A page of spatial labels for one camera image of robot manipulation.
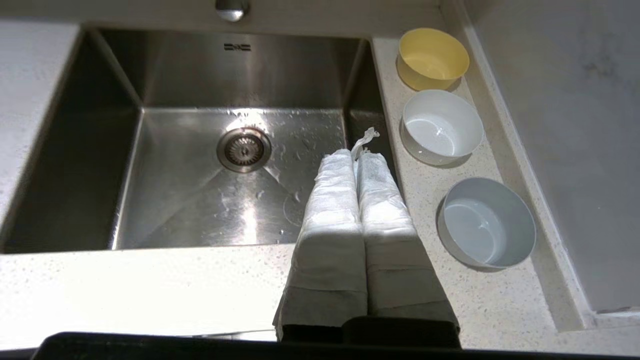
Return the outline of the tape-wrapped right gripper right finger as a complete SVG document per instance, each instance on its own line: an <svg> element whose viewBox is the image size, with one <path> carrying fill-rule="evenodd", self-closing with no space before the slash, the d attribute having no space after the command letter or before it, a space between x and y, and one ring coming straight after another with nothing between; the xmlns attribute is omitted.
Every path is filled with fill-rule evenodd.
<svg viewBox="0 0 640 360"><path fill-rule="evenodd" d="M368 150L368 128L351 155L365 244L368 312L375 317L460 324L402 198L386 158Z"/></svg>

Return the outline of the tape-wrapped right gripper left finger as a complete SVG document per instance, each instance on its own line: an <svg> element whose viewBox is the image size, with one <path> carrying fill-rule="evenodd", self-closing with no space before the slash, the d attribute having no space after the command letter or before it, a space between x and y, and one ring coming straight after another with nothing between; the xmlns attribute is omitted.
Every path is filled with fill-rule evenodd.
<svg viewBox="0 0 640 360"><path fill-rule="evenodd" d="M286 326L340 328L368 312L365 244L347 149L322 158L273 319Z"/></svg>

